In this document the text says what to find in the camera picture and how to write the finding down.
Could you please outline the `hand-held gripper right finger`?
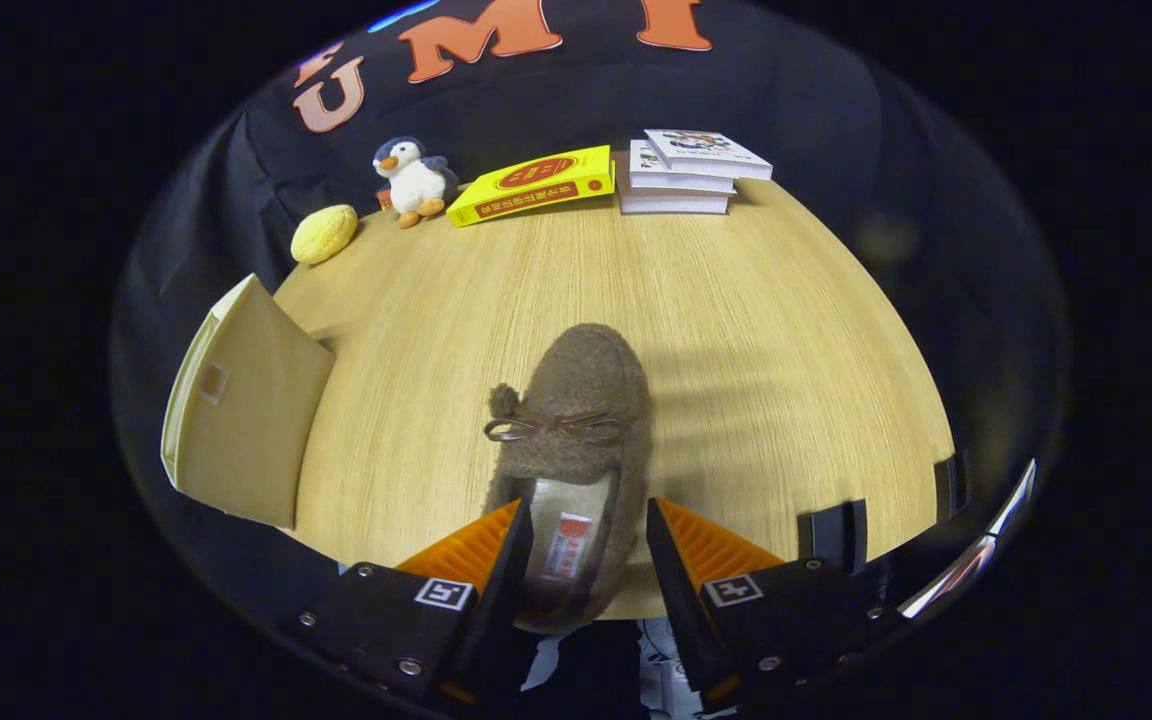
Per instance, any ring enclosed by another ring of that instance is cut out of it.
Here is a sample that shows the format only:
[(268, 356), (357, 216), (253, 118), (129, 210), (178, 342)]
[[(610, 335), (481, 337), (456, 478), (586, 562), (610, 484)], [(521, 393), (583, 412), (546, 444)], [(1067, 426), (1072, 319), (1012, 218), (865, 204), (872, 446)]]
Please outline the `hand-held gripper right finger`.
[(646, 502), (646, 543), (687, 683), (708, 714), (796, 714), (908, 632), (876, 575), (786, 562), (660, 497)]

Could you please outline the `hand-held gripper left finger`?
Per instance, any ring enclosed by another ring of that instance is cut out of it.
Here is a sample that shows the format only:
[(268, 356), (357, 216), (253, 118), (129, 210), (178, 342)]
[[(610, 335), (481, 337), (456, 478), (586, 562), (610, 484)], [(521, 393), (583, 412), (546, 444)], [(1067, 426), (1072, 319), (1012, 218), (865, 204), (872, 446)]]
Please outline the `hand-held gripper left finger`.
[(532, 538), (531, 505), (517, 498), (396, 568), (353, 564), (279, 637), (399, 708), (486, 708), (526, 676), (511, 632)]

